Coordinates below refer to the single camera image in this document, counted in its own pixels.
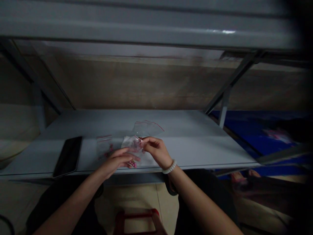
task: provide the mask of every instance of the hand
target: hand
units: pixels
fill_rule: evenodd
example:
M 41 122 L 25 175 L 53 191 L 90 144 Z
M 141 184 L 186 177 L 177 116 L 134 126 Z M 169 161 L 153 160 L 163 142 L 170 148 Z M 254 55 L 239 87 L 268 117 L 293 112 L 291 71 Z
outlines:
M 163 140 L 154 137 L 146 137 L 142 139 L 144 151 L 150 153 L 157 164 L 167 170 L 173 164 L 173 159 L 169 155 Z
M 135 160 L 140 162 L 140 158 L 135 155 L 128 153 L 129 148 L 122 148 L 116 150 L 108 159 L 98 168 L 97 171 L 101 171 L 105 177 L 105 180 L 110 178 L 110 176 L 119 168 L 127 167 L 132 168 L 127 162 Z

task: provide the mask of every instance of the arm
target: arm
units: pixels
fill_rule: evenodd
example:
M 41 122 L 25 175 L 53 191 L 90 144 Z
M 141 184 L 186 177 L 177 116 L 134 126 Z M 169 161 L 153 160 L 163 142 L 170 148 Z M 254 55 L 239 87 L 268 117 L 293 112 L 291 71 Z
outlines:
M 115 151 L 109 159 L 93 172 L 76 191 L 36 230 L 35 235 L 71 234 L 77 222 L 104 180 L 119 167 L 128 167 L 128 161 L 139 158 L 127 153 L 128 148 Z
M 166 170 L 173 163 L 161 139 L 147 137 L 143 139 L 144 150 L 149 152 L 159 166 Z M 169 173 L 179 195 L 207 234 L 243 234 L 236 224 L 212 201 L 179 166 Z

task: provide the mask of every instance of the black phone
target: black phone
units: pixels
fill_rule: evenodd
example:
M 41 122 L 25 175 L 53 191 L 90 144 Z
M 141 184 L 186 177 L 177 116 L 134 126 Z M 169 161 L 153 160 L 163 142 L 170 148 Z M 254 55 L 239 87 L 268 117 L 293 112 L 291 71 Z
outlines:
M 67 175 L 76 171 L 81 150 L 82 136 L 67 139 L 63 145 L 52 178 Z

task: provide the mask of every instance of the person's left hand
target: person's left hand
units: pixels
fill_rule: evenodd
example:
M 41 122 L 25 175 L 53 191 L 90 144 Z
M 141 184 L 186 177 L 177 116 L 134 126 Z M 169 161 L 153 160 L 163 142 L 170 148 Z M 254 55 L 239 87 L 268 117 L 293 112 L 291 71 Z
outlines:
M 127 162 L 131 160 L 135 160 L 140 162 L 140 158 L 135 155 L 128 153 L 129 148 L 122 148 L 116 150 L 108 159 L 98 168 L 98 171 L 101 171 L 105 180 L 110 178 L 110 176 L 119 168 L 119 167 L 127 167 L 132 168 Z

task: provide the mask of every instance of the person's right hand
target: person's right hand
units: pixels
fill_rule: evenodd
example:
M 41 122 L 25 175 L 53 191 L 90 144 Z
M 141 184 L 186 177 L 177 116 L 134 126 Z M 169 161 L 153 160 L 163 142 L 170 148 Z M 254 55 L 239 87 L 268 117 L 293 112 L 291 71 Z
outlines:
M 157 164 L 167 170 L 173 164 L 173 159 L 169 155 L 163 140 L 154 137 L 146 137 L 142 139 L 144 151 L 150 153 Z

